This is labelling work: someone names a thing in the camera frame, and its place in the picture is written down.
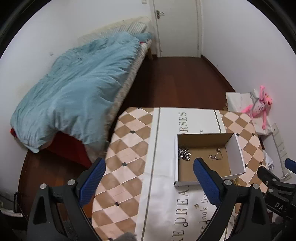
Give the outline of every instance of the bed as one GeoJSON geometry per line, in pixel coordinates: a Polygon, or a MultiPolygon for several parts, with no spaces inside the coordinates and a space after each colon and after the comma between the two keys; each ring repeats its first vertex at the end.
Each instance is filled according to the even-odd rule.
{"type": "Polygon", "coordinates": [[[97,157],[104,157],[110,126],[151,47],[149,32],[149,20],[140,17],[80,37],[80,46],[61,55],[50,73],[20,102],[11,118],[11,133],[35,153],[46,148],[86,167],[97,157]],[[97,56],[103,58],[100,68],[97,56]],[[65,77],[73,72],[73,78],[65,77]]]}

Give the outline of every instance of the screw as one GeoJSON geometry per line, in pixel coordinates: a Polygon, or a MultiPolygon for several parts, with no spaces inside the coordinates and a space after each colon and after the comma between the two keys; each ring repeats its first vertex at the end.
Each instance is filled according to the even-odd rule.
{"type": "Polygon", "coordinates": [[[45,189],[46,187],[47,187],[46,183],[42,183],[42,184],[40,185],[40,188],[41,188],[41,189],[45,189]]]}
{"type": "Polygon", "coordinates": [[[74,180],[74,179],[70,179],[70,180],[67,182],[67,184],[68,184],[69,186],[72,186],[72,185],[75,184],[75,180],[74,180]]]}
{"type": "Polygon", "coordinates": [[[252,186],[253,186],[253,188],[255,188],[255,189],[258,189],[258,188],[259,188],[259,185],[258,185],[257,183],[253,183],[252,186]]]}
{"type": "Polygon", "coordinates": [[[224,180],[224,183],[226,186],[230,186],[232,184],[232,182],[228,179],[224,180]]]}

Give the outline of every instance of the blue gripper pad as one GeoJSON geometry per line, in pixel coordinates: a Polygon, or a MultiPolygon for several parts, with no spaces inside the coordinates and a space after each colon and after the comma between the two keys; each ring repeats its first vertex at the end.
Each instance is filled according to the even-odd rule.
{"type": "Polygon", "coordinates": [[[193,172],[200,182],[205,194],[207,195],[211,204],[218,207],[221,203],[220,200],[220,191],[208,171],[204,168],[202,163],[200,162],[201,158],[196,158],[193,163],[193,172]]]}
{"type": "Polygon", "coordinates": [[[97,166],[93,169],[89,177],[86,179],[82,187],[79,189],[79,205],[83,207],[88,204],[96,191],[103,175],[106,171],[106,162],[101,159],[97,166]]]}
{"type": "Polygon", "coordinates": [[[288,168],[291,172],[296,174],[296,162],[290,158],[285,160],[285,167],[288,168]]]}

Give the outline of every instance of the white wall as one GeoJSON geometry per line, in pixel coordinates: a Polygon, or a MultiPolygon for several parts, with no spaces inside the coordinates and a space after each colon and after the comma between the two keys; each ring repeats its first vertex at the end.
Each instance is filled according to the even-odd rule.
{"type": "Polygon", "coordinates": [[[139,16],[151,19],[149,2],[142,0],[72,0],[69,4],[69,25],[78,36],[107,24],[139,16]]]}
{"type": "Polygon", "coordinates": [[[203,0],[203,51],[237,92],[260,84],[273,98],[289,157],[296,160],[296,56],[273,23],[247,0],[203,0]]]}
{"type": "Polygon", "coordinates": [[[0,59],[0,190],[10,194],[17,191],[27,153],[10,134],[10,118],[54,60],[74,46],[75,38],[64,19],[68,2],[53,0],[45,5],[16,34],[0,59]]]}

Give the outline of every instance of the light blue blanket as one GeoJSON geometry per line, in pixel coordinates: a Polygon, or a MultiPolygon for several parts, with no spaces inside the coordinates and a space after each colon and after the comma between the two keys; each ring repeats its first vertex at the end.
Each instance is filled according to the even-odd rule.
{"type": "Polygon", "coordinates": [[[147,33],[116,33],[65,52],[25,95],[11,117],[18,139],[31,151],[64,132],[99,152],[105,116],[127,79],[147,33]]]}

